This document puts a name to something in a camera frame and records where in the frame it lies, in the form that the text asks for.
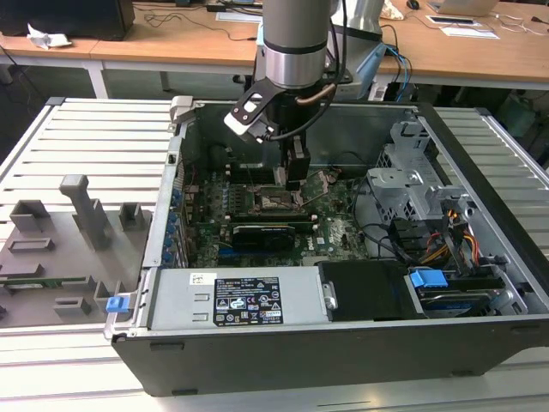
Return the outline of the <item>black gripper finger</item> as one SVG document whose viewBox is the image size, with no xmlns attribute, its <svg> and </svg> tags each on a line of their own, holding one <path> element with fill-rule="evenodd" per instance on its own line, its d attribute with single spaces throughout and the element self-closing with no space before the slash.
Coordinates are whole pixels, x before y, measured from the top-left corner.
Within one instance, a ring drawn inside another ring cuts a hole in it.
<svg viewBox="0 0 549 412">
<path fill-rule="evenodd" d="M 296 153 L 294 149 L 287 152 L 285 187 L 288 191 L 297 191 L 300 188 L 300 182 L 307 179 L 310 163 L 311 155 L 308 148 L 300 153 Z"/>
</svg>

